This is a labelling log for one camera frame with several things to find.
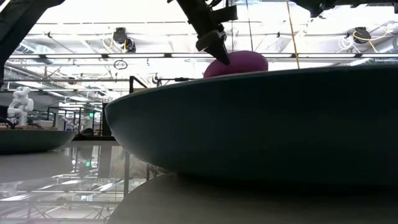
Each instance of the large bowl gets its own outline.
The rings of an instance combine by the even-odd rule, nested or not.
[[[187,174],[398,184],[398,67],[248,73],[164,86],[106,107],[143,161]]]
[[[66,145],[75,135],[73,131],[0,130],[0,154],[45,152]]]

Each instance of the purple ball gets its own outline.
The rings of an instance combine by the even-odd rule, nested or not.
[[[229,54],[229,65],[214,60],[207,67],[204,77],[211,78],[220,75],[230,75],[246,72],[268,71],[268,61],[261,54],[243,50]]]

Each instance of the yellow cable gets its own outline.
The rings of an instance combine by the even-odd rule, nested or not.
[[[373,43],[372,43],[371,41],[369,41],[369,44],[371,44],[371,46],[372,46],[374,52],[375,52],[375,53],[378,53],[378,51],[376,50],[376,48],[374,47],[374,45],[373,45]]]
[[[357,31],[354,31],[354,32],[353,32],[353,36],[354,36],[355,38],[357,38],[358,40],[365,40],[365,41],[375,41],[375,40],[379,40],[379,39],[381,39],[381,38],[386,37],[386,35],[389,33],[389,31],[388,31],[387,29],[385,29],[383,26],[380,26],[380,25],[379,25],[379,27],[382,28],[382,29],[384,29],[384,31],[385,31],[384,35],[382,35],[381,37],[377,37],[377,38],[375,38],[375,39],[360,38],[360,37],[358,37],[358,36],[355,35],[355,34],[357,33]]]
[[[287,13],[289,14],[290,31],[292,31],[292,40],[293,40],[293,46],[294,46],[294,54],[295,54],[295,56],[296,56],[297,68],[300,69],[299,55],[298,55],[298,53],[297,53],[296,41],[295,41],[295,39],[294,39],[294,31],[293,31],[293,24],[292,24],[292,16],[290,16],[289,0],[286,0],[286,5],[287,5]]]

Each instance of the white humanoid robot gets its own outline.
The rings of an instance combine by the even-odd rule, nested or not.
[[[30,93],[29,87],[18,87],[12,96],[11,104],[7,109],[7,116],[11,122],[16,123],[16,116],[18,117],[17,126],[25,126],[27,124],[27,112],[33,111],[34,102],[28,97]]]
[[[66,125],[66,131],[75,131],[77,130],[78,126],[73,124],[72,120],[69,120],[68,118],[66,118],[65,116],[61,117],[61,120],[65,122]]]
[[[65,116],[62,116],[61,120],[63,120],[67,124],[66,130],[70,130],[70,131],[77,131],[78,130],[78,128],[79,128],[79,126],[78,126],[79,119],[76,119],[75,123],[73,123],[73,120],[69,120]],[[83,124],[83,122],[86,121],[86,120],[90,120],[90,117],[89,116],[82,117],[81,120],[80,120],[80,123]]]

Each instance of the ceiling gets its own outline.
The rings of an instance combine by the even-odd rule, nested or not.
[[[310,18],[305,9],[290,2],[292,27],[299,53],[358,53],[370,52],[369,43],[354,44],[345,39],[348,31],[355,27],[366,27],[371,33],[375,46],[388,41],[397,31],[397,15],[393,7],[360,5],[357,8],[336,6],[325,11],[320,17]],[[239,20],[224,23],[228,34],[228,51],[254,50],[260,53],[294,53],[289,15],[285,2],[256,2],[238,4]],[[133,38],[137,53],[198,53],[197,40],[193,28],[186,23],[187,18],[174,1],[167,4],[159,0],[66,0],[62,5],[48,9],[29,32],[24,46],[33,51],[30,54],[114,54],[121,49],[110,47],[113,31],[125,27]],[[26,51],[15,51],[21,54]],[[212,58],[132,58],[125,60],[127,69],[117,70],[109,59],[53,59],[49,63],[34,60],[14,60],[8,62],[38,74],[51,74],[50,78],[63,79],[114,79],[139,77],[146,85],[155,86],[155,74],[162,78],[201,78]],[[314,60],[300,63],[301,68],[336,65],[332,60]],[[294,60],[272,60],[269,70],[296,69]],[[77,83],[63,88],[123,88],[127,82]],[[109,92],[117,98],[128,91]]]

